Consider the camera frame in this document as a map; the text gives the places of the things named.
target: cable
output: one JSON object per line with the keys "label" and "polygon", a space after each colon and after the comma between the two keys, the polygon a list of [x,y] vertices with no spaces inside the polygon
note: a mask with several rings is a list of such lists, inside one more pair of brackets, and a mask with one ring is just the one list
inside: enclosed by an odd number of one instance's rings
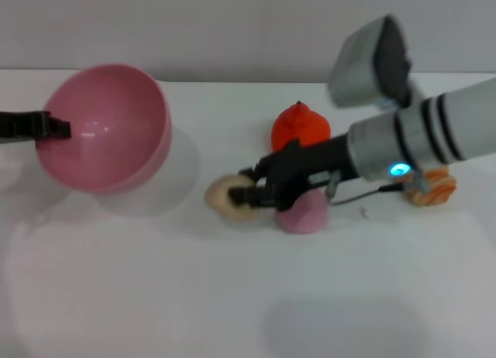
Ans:
{"label": "cable", "polygon": [[403,184],[401,182],[397,182],[394,184],[380,186],[377,190],[368,191],[367,193],[363,193],[352,198],[343,199],[342,201],[334,201],[334,202],[331,201],[330,205],[332,207],[336,207],[337,205],[345,205],[347,203],[351,203],[352,201],[358,201],[360,199],[370,197],[371,195],[375,195],[378,193],[390,193],[392,191],[402,191],[402,190],[403,190]]}

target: orange toy fruit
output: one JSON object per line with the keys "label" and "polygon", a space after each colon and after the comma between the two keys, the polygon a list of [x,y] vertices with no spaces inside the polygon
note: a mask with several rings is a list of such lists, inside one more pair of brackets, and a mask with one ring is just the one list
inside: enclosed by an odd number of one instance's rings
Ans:
{"label": "orange toy fruit", "polygon": [[[450,199],[456,190],[456,178],[450,175],[448,167],[428,170],[425,172],[424,178],[429,182],[431,188],[428,193],[424,194],[419,190],[405,192],[408,200],[418,207],[442,205]],[[411,180],[412,176],[401,179],[401,181]]]}
{"label": "orange toy fruit", "polygon": [[302,146],[326,141],[331,137],[331,126],[326,118],[313,112],[298,101],[284,110],[272,126],[272,150],[283,149],[292,139],[299,139]]}

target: white table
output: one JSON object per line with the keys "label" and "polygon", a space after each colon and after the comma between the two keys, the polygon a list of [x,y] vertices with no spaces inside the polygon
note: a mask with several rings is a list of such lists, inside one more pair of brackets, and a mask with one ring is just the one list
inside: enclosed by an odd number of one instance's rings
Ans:
{"label": "white table", "polygon": [[[72,73],[0,71],[2,111],[40,108]],[[434,95],[489,77],[417,78]],[[302,100],[335,135],[376,110],[335,110],[322,84],[162,85],[171,154],[133,193],[68,191],[32,144],[0,147],[2,358],[496,356],[496,157],[452,167],[440,208],[385,194],[333,208],[311,236],[270,214],[236,226],[203,191],[267,153],[282,110]]]}

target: blue led light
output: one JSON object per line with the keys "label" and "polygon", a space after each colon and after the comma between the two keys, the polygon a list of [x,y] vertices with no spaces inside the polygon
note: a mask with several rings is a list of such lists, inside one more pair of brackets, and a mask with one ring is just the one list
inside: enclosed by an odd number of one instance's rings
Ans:
{"label": "blue led light", "polygon": [[398,163],[395,164],[391,169],[389,170],[389,173],[391,176],[403,176],[410,172],[411,167],[407,164],[404,163]]}

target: white wall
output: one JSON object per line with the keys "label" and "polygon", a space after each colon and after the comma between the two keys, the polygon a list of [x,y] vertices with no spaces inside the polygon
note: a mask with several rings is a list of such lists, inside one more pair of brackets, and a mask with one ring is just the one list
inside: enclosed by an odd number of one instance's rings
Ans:
{"label": "white wall", "polygon": [[0,0],[0,67],[126,61],[175,81],[324,81],[386,12],[417,71],[496,71],[496,0]]}

